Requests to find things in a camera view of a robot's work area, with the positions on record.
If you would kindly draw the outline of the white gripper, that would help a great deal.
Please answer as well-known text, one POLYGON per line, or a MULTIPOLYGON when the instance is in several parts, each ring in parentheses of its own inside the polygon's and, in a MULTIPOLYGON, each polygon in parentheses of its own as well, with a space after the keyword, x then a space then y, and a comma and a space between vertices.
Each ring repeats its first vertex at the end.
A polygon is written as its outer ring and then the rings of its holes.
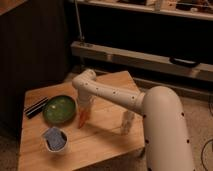
POLYGON ((93 104, 94 102, 94 97, 91 96, 89 97, 87 100, 82 100, 79 97, 77 98, 77 104, 78 104, 78 114, 79 114, 79 118, 82 118, 84 116, 84 108, 88 107, 87 110, 87 120, 89 120, 91 118, 92 115, 92 107, 89 107, 93 104))

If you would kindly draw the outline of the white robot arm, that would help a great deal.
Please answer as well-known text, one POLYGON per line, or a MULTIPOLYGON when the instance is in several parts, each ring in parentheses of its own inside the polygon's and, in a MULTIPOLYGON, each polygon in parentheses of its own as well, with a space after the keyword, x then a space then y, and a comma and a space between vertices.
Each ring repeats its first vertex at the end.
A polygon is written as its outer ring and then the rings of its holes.
POLYGON ((120 105, 143 117, 148 171, 195 171, 190 138, 179 96, 170 88, 155 86, 145 93, 96 81, 87 69, 72 81, 80 107, 78 127, 89 118, 85 111, 93 95, 120 105))

